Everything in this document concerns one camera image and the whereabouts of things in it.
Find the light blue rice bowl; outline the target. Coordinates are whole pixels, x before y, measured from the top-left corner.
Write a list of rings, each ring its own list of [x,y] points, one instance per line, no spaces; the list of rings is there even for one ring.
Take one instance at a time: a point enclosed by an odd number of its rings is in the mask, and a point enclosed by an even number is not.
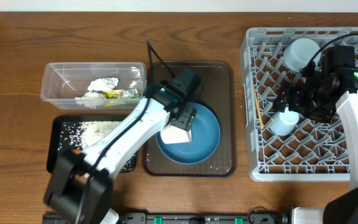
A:
[[[312,56],[319,49],[320,46],[311,39],[296,39],[285,49],[283,53],[284,62],[290,70],[299,72],[307,66]]]

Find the pink cup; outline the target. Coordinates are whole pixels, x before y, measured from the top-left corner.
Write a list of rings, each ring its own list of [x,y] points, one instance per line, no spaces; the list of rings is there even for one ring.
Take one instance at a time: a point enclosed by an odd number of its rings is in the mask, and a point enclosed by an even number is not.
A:
[[[192,140],[191,130],[186,131],[170,124],[161,130],[160,137],[164,144],[179,144]]]

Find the light blue cup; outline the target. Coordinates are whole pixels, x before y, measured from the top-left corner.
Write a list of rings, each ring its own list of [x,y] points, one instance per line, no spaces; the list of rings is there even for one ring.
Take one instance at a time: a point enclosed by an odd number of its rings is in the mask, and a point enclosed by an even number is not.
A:
[[[290,111],[288,107],[284,112],[276,112],[272,116],[272,124],[269,129],[273,134],[286,136],[290,134],[300,118],[299,113]]]

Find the dark blue plate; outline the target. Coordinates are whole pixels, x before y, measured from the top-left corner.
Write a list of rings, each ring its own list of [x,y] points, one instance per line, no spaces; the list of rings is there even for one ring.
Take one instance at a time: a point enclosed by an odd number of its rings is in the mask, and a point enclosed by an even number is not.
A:
[[[190,103],[190,106],[197,110],[190,142],[167,144],[163,141],[162,131],[156,134],[163,154],[180,164],[196,164],[206,160],[216,150],[221,138],[220,125],[214,113],[199,103]]]

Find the wooden chopstick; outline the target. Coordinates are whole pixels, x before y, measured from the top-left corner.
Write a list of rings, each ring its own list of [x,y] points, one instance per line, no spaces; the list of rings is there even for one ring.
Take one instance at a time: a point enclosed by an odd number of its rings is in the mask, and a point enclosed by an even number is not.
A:
[[[257,116],[258,116],[259,123],[260,123],[260,128],[261,128],[261,130],[263,130],[264,129],[264,122],[262,120],[262,114],[261,114],[261,111],[260,111],[260,105],[259,105],[256,89],[254,89],[254,100],[255,100],[255,105],[256,105]]]

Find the white paper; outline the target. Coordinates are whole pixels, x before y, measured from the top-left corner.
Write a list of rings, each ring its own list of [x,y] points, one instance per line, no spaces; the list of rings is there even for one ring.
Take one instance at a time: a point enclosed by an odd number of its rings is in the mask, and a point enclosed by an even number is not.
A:
[[[76,103],[87,108],[96,109],[108,99],[107,94],[112,92],[118,83],[117,78],[96,79],[89,84],[83,96],[75,98]]]

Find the white rice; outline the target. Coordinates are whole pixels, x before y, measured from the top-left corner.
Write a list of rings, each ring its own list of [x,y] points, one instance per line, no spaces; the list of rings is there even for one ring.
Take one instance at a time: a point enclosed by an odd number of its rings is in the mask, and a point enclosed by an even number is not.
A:
[[[58,132],[57,150],[90,147],[109,134],[120,121],[64,122]]]

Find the orange carrot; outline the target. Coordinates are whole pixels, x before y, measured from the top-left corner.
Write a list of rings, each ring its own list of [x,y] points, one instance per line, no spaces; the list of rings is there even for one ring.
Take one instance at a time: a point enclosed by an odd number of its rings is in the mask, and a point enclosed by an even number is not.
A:
[[[81,149],[73,149],[73,150],[71,150],[73,153],[75,153],[75,154],[80,154],[81,152],[82,152],[82,150]]]

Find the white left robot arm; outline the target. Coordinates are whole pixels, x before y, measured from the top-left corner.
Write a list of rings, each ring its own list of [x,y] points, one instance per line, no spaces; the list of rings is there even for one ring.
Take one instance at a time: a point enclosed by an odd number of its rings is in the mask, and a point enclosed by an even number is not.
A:
[[[134,110],[100,141],[56,160],[44,203],[70,223],[117,223],[111,206],[114,179],[153,135],[187,109],[200,81],[176,78],[147,87]]]

